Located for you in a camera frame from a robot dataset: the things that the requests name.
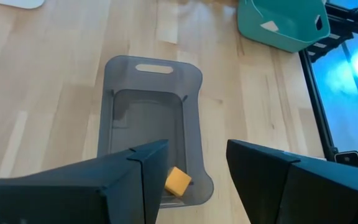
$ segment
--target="teal plastic basket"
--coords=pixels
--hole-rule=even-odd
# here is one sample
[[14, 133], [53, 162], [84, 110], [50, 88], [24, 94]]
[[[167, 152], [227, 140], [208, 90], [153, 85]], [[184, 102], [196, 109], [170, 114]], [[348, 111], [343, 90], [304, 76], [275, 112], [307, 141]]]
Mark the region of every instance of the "teal plastic basket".
[[243, 36], [289, 52], [330, 34], [321, 0], [239, 0], [237, 20]]

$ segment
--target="gray plastic bin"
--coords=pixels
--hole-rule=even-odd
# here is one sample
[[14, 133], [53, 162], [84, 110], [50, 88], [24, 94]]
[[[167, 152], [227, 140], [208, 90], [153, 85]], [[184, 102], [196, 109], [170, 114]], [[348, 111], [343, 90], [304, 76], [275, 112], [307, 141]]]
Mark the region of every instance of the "gray plastic bin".
[[[145, 72], [137, 65], [171, 67], [166, 73]], [[182, 198], [168, 192], [161, 207], [199, 205], [213, 193], [201, 149], [198, 92], [202, 74], [189, 63], [118, 56], [106, 65], [98, 156], [168, 139], [168, 165], [192, 181]]]

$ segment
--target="wooden floor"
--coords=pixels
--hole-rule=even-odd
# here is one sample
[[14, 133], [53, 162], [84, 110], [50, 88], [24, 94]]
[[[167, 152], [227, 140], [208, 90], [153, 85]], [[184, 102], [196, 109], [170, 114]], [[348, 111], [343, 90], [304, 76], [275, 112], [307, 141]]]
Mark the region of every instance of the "wooden floor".
[[96, 156], [104, 66], [117, 55], [203, 72], [203, 156], [215, 191], [204, 205], [161, 210], [158, 223], [248, 222], [227, 139], [323, 156], [298, 54], [241, 37], [235, 1], [46, 0], [31, 11], [0, 5], [0, 177]]

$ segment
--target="orange foam cube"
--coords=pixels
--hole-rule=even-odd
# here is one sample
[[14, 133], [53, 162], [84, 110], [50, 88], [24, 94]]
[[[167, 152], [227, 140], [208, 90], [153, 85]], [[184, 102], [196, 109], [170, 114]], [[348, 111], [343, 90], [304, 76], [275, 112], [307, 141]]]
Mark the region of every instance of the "orange foam cube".
[[190, 181], [191, 177], [189, 175], [174, 167], [168, 173], [165, 190], [171, 192], [176, 197], [181, 197], [189, 186]]

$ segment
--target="bin handle cutout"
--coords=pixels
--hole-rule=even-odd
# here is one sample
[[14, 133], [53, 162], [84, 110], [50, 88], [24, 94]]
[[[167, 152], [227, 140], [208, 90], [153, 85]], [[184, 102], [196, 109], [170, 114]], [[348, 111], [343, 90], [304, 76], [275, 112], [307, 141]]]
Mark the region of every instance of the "bin handle cutout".
[[261, 24], [260, 26], [263, 27], [264, 29], [267, 29], [267, 30], [270, 30], [273, 32], [278, 31], [278, 27], [277, 27], [276, 23], [274, 23], [274, 21], [265, 22], [264, 24]]
[[153, 72], [160, 74], [171, 74], [173, 68], [170, 66], [161, 66], [161, 65], [147, 65], [147, 64], [138, 64], [136, 65], [136, 70], [140, 72]]
[[320, 15], [317, 15], [316, 19], [314, 20], [314, 24], [316, 25], [317, 30], [321, 30], [323, 28], [323, 21], [321, 20]]

